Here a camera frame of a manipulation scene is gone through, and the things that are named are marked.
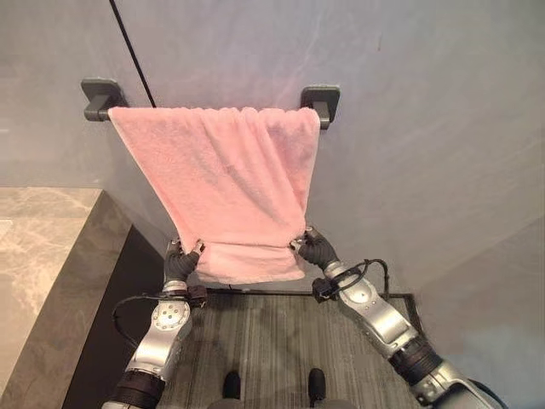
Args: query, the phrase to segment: towel fold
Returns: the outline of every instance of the towel fold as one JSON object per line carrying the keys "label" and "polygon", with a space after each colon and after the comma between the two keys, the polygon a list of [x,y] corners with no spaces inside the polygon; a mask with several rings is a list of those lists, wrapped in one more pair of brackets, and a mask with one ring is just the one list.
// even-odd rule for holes
{"label": "towel fold", "polygon": [[314,110],[115,107],[108,114],[184,249],[199,238],[206,244],[201,280],[304,275],[288,244],[305,228],[319,134]]}

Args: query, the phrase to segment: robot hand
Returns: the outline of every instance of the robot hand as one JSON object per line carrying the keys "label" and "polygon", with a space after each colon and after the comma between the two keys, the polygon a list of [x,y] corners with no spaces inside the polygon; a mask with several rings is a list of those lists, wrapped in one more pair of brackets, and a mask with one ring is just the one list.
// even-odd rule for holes
{"label": "robot hand", "polygon": [[191,252],[185,254],[181,249],[180,239],[171,240],[164,257],[164,283],[170,281],[186,282],[187,277],[197,266],[198,259],[204,251],[204,243],[201,239],[193,247]]}
{"label": "robot hand", "polygon": [[322,271],[330,264],[339,262],[331,243],[312,226],[307,227],[301,238],[291,241],[290,248],[307,262],[320,267]]}

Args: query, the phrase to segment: cable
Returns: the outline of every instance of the cable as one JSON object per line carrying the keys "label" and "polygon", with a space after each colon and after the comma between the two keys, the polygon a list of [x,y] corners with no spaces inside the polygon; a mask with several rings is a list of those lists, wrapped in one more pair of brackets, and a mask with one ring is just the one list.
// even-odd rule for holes
{"label": "cable", "polygon": [[130,58],[132,58],[133,63],[135,64],[138,76],[140,77],[142,85],[144,86],[144,90],[146,91],[147,99],[150,100],[150,104],[153,108],[155,108],[156,105],[155,101],[153,100],[152,92],[150,91],[150,87],[147,85],[146,77],[144,77],[144,72],[142,71],[140,63],[136,58],[135,49],[133,49],[133,45],[130,43],[129,35],[127,34],[127,30],[125,30],[125,25],[123,24],[123,20],[121,20],[121,15],[119,14],[118,6],[116,5],[115,0],[110,0],[110,6],[112,7],[113,15],[115,16],[116,21],[118,22],[119,30],[121,30],[121,35],[123,36],[125,44],[129,49]]}
{"label": "cable", "polygon": [[390,299],[390,275],[388,274],[388,265],[386,264],[386,262],[380,258],[374,258],[372,260],[363,260],[362,262],[356,264],[354,267],[348,269],[345,273],[347,273],[347,275],[342,275],[342,277],[340,275],[338,275],[336,277],[336,279],[338,278],[338,280],[336,280],[336,283],[338,284],[339,281],[342,281],[343,279],[345,279],[347,276],[349,277],[350,275],[355,275],[357,274],[358,277],[356,279],[354,279],[353,281],[351,281],[350,283],[348,283],[347,285],[344,285],[343,287],[339,287],[338,290],[336,291],[336,293],[340,292],[340,291],[344,291],[350,287],[352,287],[353,285],[356,285],[359,281],[361,281],[361,279],[367,274],[367,271],[369,270],[369,266],[371,264],[374,264],[374,263],[377,263],[377,264],[380,264],[381,267],[382,267],[382,270],[384,271],[384,292],[383,292],[383,298],[388,301]]}
{"label": "cable", "polygon": [[169,296],[167,294],[164,294],[162,292],[159,292],[157,294],[140,294],[139,296],[132,296],[124,298],[123,300],[116,303],[116,305],[113,308],[112,311],[112,320],[113,320],[113,326],[118,332],[119,335],[123,337],[125,342],[131,346],[133,349],[138,348],[138,343],[135,341],[132,336],[130,336],[123,327],[119,324],[119,315],[118,315],[118,308],[121,307],[123,304],[129,302],[129,301],[137,301],[137,300],[157,300],[157,301],[164,301],[164,300],[172,300],[172,301],[187,301],[187,298],[181,297],[181,296]]}
{"label": "cable", "polygon": [[489,395],[492,399],[494,399],[501,407],[502,409],[509,409],[509,407],[505,404],[505,402],[494,393],[492,389],[490,389],[488,386],[486,386],[484,383],[481,383],[479,381],[475,381],[474,379],[469,379],[471,383],[473,383],[477,388],[485,392],[487,395]]}

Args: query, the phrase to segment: towel rack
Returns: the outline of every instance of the towel rack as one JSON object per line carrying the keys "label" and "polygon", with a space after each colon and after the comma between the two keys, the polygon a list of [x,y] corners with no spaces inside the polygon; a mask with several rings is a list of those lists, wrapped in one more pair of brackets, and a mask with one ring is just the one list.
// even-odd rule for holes
{"label": "towel rack", "polygon": [[[118,83],[111,79],[85,78],[82,91],[89,104],[83,110],[88,121],[109,121],[108,109],[128,107],[123,91]],[[341,89],[333,85],[311,85],[301,92],[301,107],[309,107],[318,113],[320,129],[327,130],[335,119]]]}

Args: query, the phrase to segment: wall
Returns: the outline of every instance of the wall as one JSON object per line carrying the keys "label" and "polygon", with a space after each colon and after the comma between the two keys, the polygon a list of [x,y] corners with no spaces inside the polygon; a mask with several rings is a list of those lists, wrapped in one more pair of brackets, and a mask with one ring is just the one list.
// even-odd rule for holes
{"label": "wall", "polygon": [[544,259],[542,218],[418,293],[439,351],[510,407],[545,404]]}
{"label": "wall", "polygon": [[543,214],[544,3],[118,7],[161,107],[294,108],[305,85],[341,86],[307,219],[349,262],[392,260],[398,288]]}
{"label": "wall", "polygon": [[[482,328],[499,331],[502,316],[489,324],[488,314],[513,301],[493,297],[497,287],[486,282],[472,287],[468,272],[509,275],[512,265],[496,272],[497,249],[514,238],[521,238],[514,258],[534,251],[533,236],[520,232],[545,206],[544,2],[118,0],[118,7],[158,106],[294,108],[305,85],[339,84],[308,220],[348,262],[388,259],[394,288],[418,295],[440,352],[514,406],[545,401],[539,377],[523,384],[517,366],[523,360],[538,374],[539,361],[480,350],[490,337],[456,349],[448,343],[457,327],[446,325],[460,323],[452,315],[478,288],[488,301],[464,313],[467,339]],[[0,9],[7,96],[0,184],[104,187],[162,251],[174,230],[157,197],[111,125],[83,120],[84,77],[115,78],[132,106],[148,105],[108,4],[8,0]],[[472,267],[481,257],[487,262]],[[464,262],[469,275],[461,283]],[[517,281],[519,293],[535,292],[528,323],[543,316],[542,265],[532,268],[531,278]],[[259,287],[306,290],[316,274]],[[449,290],[460,298],[447,297]],[[511,337],[517,326],[510,325]],[[528,334],[521,332],[521,344],[543,355]]]}
{"label": "wall", "polygon": [[83,117],[86,77],[149,105],[108,2],[0,2],[0,186],[103,187],[164,248],[155,193],[113,127]]}

